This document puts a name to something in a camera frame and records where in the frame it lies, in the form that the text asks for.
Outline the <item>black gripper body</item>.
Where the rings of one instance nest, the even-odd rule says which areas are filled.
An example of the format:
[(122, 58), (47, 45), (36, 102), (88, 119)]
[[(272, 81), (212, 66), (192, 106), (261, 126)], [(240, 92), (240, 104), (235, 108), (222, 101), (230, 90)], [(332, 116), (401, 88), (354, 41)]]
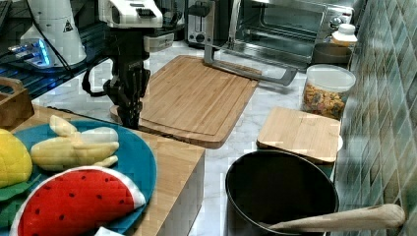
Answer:
[(105, 55), (113, 62), (112, 76), (103, 88), (114, 104), (127, 110), (141, 110), (141, 98), (149, 80), (149, 70), (144, 61), (143, 31), (140, 29), (111, 29), (105, 35)]

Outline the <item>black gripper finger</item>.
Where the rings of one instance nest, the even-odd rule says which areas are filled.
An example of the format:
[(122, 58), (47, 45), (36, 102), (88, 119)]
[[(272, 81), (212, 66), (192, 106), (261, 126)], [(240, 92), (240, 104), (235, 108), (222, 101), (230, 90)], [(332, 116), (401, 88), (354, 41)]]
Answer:
[(134, 130), (139, 128), (141, 106), (119, 106), (117, 108), (117, 112), (124, 127)]

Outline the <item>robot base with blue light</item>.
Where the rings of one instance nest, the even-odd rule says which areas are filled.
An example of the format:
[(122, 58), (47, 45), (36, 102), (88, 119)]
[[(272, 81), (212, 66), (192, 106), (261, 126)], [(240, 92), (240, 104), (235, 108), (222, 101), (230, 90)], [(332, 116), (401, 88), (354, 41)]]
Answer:
[(30, 29), (31, 16), (25, 0), (15, 3), (6, 1), (1, 6), (1, 75), (20, 80), (31, 98), (37, 98), (59, 87), (77, 75), (85, 72), (89, 66), (106, 60), (102, 56), (106, 24), (98, 19), (98, 0), (46, 0), (47, 9), (56, 12), (69, 3), (73, 13), (70, 25), (64, 23), (52, 33), (42, 33), (65, 59), (68, 67), (38, 69), (16, 56), (7, 53), (8, 47), (17, 45), (20, 37)]

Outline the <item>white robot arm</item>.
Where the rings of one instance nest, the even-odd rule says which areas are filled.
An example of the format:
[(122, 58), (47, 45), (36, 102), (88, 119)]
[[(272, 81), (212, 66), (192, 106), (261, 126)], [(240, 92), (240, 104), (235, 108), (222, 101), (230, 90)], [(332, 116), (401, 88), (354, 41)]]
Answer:
[(113, 78), (104, 91), (118, 106), (123, 126), (137, 129), (150, 77), (145, 37), (162, 26), (162, 14), (153, 0), (98, 0), (98, 13), (109, 27), (104, 55), (112, 61)]

